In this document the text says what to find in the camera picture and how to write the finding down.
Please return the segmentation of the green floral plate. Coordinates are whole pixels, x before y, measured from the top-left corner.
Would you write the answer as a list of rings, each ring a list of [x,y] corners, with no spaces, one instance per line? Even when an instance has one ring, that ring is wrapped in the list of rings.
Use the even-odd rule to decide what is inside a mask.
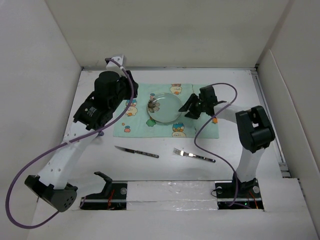
[[[183,106],[181,100],[171,93],[158,93],[147,103],[147,112],[156,122],[171,123],[177,120]]]

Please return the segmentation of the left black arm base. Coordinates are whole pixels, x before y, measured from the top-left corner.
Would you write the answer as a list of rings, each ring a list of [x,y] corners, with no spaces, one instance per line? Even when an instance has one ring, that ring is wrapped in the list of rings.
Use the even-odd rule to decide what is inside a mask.
[[[81,210],[122,211],[127,209],[127,181],[113,181],[106,174],[96,171],[96,176],[103,180],[97,193],[86,194],[81,198]]]

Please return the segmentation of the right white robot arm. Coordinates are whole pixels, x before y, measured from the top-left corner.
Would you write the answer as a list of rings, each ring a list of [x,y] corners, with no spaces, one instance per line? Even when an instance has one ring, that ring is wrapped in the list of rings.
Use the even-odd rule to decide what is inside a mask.
[[[191,94],[178,110],[185,112],[187,118],[197,120],[201,113],[206,113],[212,120],[215,117],[235,123],[242,152],[238,167],[233,169],[231,191],[237,197],[243,197],[256,182],[256,172],[265,150],[275,140],[275,131],[261,105],[243,108],[232,101],[218,100],[215,84],[200,88],[199,94]]]

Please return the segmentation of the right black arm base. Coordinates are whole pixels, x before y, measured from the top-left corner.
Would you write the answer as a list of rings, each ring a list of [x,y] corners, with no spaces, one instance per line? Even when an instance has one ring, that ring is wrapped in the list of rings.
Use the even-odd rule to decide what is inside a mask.
[[[210,193],[217,200],[218,210],[263,210],[263,200],[258,180],[248,184],[234,180],[216,181]]]

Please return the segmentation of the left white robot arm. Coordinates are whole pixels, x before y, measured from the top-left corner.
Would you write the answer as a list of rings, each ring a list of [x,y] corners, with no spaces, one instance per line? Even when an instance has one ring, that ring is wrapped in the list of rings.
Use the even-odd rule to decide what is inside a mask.
[[[68,182],[72,169],[87,146],[113,118],[124,100],[137,97],[139,85],[131,72],[120,76],[104,71],[94,81],[94,90],[73,116],[69,131],[47,165],[24,184],[40,199],[63,213],[75,202],[78,187]]]

